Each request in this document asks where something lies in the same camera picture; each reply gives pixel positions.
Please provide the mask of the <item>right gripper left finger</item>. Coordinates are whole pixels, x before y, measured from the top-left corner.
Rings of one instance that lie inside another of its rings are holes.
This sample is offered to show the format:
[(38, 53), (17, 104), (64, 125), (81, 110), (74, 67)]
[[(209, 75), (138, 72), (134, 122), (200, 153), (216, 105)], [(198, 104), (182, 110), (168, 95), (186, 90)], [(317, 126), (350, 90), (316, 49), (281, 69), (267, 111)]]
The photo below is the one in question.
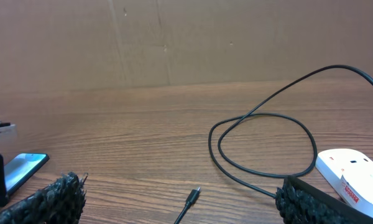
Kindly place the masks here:
[(44, 189), (0, 212), (0, 224), (78, 224), (86, 203), (88, 174), (63, 174)]

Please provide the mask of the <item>blue screen Galaxy smartphone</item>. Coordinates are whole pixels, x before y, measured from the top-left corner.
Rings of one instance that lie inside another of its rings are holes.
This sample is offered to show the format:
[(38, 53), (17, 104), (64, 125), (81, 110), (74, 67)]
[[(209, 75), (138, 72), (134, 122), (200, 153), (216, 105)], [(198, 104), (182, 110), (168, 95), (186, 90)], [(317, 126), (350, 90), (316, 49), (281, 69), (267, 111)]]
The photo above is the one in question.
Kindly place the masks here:
[(48, 160), (48, 154), (21, 153), (4, 166), (7, 194), (11, 196)]

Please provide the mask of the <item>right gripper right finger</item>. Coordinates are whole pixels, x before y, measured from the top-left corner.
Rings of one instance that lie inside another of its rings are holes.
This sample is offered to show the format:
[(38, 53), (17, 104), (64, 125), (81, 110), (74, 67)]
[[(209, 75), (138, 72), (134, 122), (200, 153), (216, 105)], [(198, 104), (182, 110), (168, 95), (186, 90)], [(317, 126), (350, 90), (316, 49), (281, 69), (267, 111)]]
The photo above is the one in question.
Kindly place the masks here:
[(275, 204), (285, 224), (373, 224), (373, 218), (294, 177), (284, 179)]

